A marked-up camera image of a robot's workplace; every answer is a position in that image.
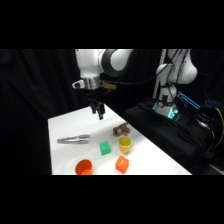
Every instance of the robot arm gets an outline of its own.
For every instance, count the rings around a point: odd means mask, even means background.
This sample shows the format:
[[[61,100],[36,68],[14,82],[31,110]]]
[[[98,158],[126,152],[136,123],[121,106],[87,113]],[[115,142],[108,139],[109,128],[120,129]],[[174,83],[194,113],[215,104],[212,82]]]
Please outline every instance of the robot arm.
[[[105,113],[101,100],[100,74],[118,78],[127,72],[134,49],[76,49],[81,79],[73,83],[74,89],[86,89],[93,113],[100,120]]]
[[[189,84],[197,77],[197,69],[191,62],[190,51],[190,49],[168,49],[168,57],[173,63],[161,65],[157,70],[157,74],[160,73],[158,78],[161,89],[155,112],[170,119],[178,113],[175,106],[177,89],[173,84]]]

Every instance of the tongs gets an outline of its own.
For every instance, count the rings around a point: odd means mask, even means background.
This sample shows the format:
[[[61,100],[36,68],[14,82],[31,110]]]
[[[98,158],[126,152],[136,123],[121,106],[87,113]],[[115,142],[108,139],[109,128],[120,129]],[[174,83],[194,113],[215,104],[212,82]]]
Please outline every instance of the tongs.
[[[88,140],[82,140],[82,139],[86,139],[86,138],[90,138],[90,135],[80,135],[80,136],[76,136],[76,137],[69,137],[69,138],[61,138],[58,139],[58,143],[60,144],[88,144],[89,141]]]

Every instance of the white table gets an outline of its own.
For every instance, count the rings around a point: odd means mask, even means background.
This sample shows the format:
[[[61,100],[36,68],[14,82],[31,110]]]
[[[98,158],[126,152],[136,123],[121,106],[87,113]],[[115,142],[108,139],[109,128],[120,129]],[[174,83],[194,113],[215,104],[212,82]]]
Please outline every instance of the white table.
[[[126,175],[191,175],[176,161],[165,154],[151,141],[129,126],[132,146],[124,155],[118,146],[118,137],[113,136],[113,128],[125,121],[105,106],[104,120],[92,114],[90,107],[49,119],[51,162],[53,175],[75,175],[74,169],[79,161],[88,159],[93,164],[93,175],[123,175],[115,169],[119,156],[129,159]],[[58,144],[64,137],[91,135],[86,145]],[[99,143],[108,141],[111,153],[101,155]]]

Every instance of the orange cup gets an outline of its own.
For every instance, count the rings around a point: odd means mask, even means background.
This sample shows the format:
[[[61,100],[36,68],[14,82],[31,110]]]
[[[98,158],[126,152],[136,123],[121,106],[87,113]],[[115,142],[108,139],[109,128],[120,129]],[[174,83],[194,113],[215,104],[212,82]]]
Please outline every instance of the orange cup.
[[[92,175],[92,163],[89,160],[80,161],[75,168],[76,175]]]

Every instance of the black curtain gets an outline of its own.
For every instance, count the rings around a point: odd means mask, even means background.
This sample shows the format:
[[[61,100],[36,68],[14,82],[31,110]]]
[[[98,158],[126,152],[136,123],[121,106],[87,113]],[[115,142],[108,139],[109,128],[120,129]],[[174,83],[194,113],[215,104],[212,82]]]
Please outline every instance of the black curtain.
[[[138,49],[121,81],[153,77],[161,50]],[[208,93],[223,97],[224,49],[193,49],[192,61],[209,75]],[[72,89],[79,79],[74,49],[0,49],[2,174],[51,174],[47,119],[88,106],[85,91]],[[105,74],[102,79],[114,80]],[[152,97],[154,84],[155,79],[137,86],[118,85],[103,100],[122,116],[126,109]]]

